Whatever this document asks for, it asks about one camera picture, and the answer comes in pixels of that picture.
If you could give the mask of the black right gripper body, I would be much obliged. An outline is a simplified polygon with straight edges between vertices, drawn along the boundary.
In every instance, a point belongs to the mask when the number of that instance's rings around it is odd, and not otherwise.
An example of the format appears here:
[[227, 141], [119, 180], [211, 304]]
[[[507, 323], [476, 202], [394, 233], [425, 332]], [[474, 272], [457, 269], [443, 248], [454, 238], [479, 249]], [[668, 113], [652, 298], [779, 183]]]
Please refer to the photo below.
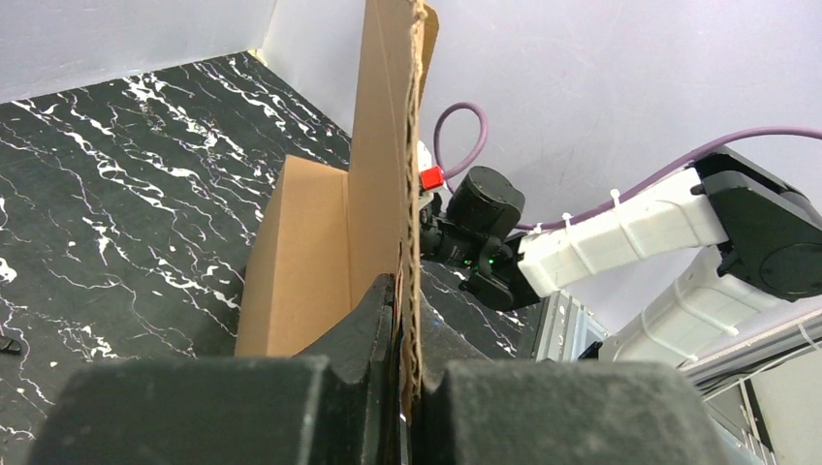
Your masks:
[[438, 194], [422, 200], [420, 256], [463, 269], [459, 288], [489, 309], [510, 312], [541, 300], [519, 270], [524, 234], [515, 233], [524, 194], [498, 171], [475, 166], [444, 204]]

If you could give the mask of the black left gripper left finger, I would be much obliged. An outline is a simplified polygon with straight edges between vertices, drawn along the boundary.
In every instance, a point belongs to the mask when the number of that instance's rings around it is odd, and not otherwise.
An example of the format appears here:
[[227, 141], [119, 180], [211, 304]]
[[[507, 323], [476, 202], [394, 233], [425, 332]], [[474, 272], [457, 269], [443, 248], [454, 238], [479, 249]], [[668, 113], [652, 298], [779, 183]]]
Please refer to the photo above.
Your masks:
[[395, 278], [296, 356], [138, 359], [74, 374], [31, 464], [392, 464]]

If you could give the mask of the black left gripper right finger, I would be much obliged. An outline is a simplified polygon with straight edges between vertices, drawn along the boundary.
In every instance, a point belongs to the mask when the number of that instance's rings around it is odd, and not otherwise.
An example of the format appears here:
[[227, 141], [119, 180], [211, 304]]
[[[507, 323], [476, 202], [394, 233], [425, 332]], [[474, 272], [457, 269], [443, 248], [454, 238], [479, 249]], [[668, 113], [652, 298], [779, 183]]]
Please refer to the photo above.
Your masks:
[[701, 398], [654, 363], [490, 359], [420, 308], [421, 464], [725, 464]]

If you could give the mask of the brown cardboard box sheet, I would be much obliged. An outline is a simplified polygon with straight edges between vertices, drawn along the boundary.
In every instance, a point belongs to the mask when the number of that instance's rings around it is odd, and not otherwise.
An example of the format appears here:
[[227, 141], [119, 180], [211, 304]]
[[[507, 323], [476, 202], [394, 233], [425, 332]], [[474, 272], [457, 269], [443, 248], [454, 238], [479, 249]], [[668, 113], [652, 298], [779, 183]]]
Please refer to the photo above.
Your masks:
[[245, 273], [235, 353], [293, 356], [389, 274], [402, 406], [421, 395], [418, 126], [438, 31], [422, 1], [368, 1], [350, 162], [288, 156]]

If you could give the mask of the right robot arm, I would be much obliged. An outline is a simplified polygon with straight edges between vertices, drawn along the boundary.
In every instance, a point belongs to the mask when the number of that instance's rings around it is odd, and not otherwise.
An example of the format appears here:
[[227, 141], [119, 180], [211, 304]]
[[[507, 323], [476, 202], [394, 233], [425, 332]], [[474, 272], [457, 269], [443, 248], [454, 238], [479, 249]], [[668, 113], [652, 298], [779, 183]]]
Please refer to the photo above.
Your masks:
[[821, 293], [821, 215], [798, 189], [728, 148], [604, 210], [518, 230], [524, 195], [474, 167], [448, 201], [423, 174], [424, 260], [460, 268], [461, 289], [509, 312], [600, 273], [683, 250], [691, 263], [599, 349], [608, 361], [696, 362], [708, 346], [785, 302]]

